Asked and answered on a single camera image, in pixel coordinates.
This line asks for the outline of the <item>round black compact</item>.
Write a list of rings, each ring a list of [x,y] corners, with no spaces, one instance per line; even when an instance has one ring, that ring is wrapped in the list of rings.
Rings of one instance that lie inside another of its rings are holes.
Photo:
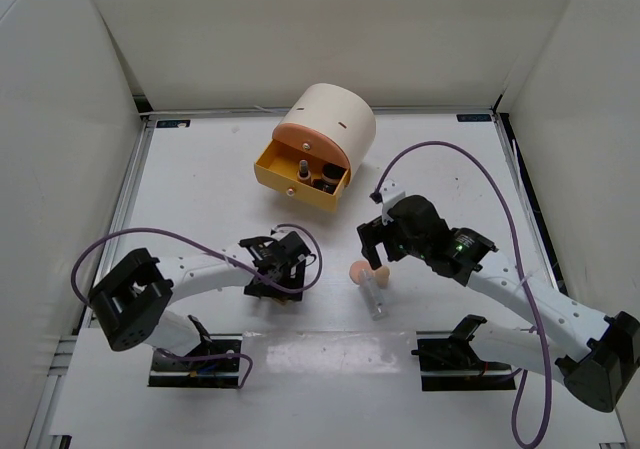
[[[345,172],[346,170],[344,168],[328,163],[322,168],[321,178],[326,184],[337,185],[341,181]]]

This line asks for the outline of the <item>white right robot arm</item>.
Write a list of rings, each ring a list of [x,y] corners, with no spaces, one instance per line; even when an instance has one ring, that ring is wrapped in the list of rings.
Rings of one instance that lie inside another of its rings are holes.
[[[450,228],[435,206],[420,195],[381,190],[371,195],[381,205],[376,219],[361,224],[362,254],[374,269],[384,247],[391,262],[407,256],[423,261],[435,274],[454,280],[511,310],[533,326],[542,326],[549,357],[531,335],[467,316],[451,336],[449,356],[470,369],[483,358],[510,356],[513,364],[542,373],[551,366],[554,380],[588,407],[610,413],[639,368],[639,321],[625,311],[609,316],[584,306],[551,286],[521,276],[495,243],[469,228]]]

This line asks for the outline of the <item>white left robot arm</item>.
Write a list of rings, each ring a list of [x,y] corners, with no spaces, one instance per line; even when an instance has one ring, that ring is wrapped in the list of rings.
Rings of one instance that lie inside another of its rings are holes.
[[[209,334],[196,317],[180,316],[170,305],[226,288],[241,288],[258,298],[299,301],[309,258],[319,255],[295,231],[242,239],[216,256],[203,252],[158,258],[138,248],[91,289],[89,305],[113,351],[146,344],[197,369],[213,352]]]

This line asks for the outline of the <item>clear plastic bottle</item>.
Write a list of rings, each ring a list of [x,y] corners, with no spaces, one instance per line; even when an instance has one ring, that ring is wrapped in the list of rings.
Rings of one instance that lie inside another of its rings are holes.
[[[371,318],[374,321],[384,318],[387,315],[386,304],[382,290],[371,272],[360,271],[359,287],[368,304]]]

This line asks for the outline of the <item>brown eyeshadow palette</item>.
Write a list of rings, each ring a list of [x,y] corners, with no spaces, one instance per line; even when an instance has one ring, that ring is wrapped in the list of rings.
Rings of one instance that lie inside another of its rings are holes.
[[[292,301],[288,298],[283,298],[283,297],[272,297],[271,300],[277,304],[286,306],[287,304],[292,303]]]

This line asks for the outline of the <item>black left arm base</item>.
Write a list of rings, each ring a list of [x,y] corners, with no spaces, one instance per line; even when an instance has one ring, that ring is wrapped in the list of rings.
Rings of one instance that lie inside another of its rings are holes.
[[[236,336],[215,336],[194,316],[168,315],[148,340],[151,388],[241,389],[254,368]]]

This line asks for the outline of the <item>cream round drawer organizer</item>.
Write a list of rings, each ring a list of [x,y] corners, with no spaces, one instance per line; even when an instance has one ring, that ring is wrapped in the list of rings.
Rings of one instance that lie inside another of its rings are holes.
[[[347,155],[351,177],[376,137],[371,107],[357,94],[328,83],[307,88],[279,124],[282,123],[307,126],[331,138]]]

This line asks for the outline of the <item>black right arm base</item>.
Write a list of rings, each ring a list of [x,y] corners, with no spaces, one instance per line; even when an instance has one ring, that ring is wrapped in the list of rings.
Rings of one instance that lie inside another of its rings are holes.
[[[450,333],[418,333],[411,355],[418,360],[423,392],[510,391],[519,372],[480,359],[469,342],[487,320],[466,316]]]

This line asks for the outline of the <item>yellow drawer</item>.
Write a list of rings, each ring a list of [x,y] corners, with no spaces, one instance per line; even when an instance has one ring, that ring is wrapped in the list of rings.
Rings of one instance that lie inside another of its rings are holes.
[[[351,171],[337,163],[272,140],[254,163],[257,181],[328,212],[335,212],[348,186]]]

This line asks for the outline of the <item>black square compact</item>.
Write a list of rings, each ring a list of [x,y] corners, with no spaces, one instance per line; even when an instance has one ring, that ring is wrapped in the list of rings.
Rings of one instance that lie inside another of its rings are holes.
[[[333,194],[336,189],[335,184],[330,184],[321,178],[314,179],[312,187],[328,194]]]

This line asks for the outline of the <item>pink makeup sponge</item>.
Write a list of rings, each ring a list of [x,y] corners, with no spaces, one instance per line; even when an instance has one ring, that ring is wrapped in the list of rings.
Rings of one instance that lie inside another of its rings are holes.
[[[352,282],[359,285],[361,282],[361,276],[369,277],[372,274],[370,264],[366,260],[359,260],[354,262],[349,269],[349,277]]]

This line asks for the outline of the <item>beige foundation bottle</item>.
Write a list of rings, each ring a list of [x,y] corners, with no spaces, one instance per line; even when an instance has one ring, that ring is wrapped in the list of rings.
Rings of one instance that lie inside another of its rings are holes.
[[[311,172],[307,160],[300,160],[297,171],[297,180],[300,183],[310,185],[312,183]]]

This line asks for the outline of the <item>tan makeup sponge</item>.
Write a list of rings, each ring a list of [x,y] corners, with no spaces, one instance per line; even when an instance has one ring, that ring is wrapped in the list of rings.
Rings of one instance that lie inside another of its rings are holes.
[[[376,284],[385,289],[389,285],[390,280],[390,269],[387,266],[382,266],[373,271],[373,276]]]

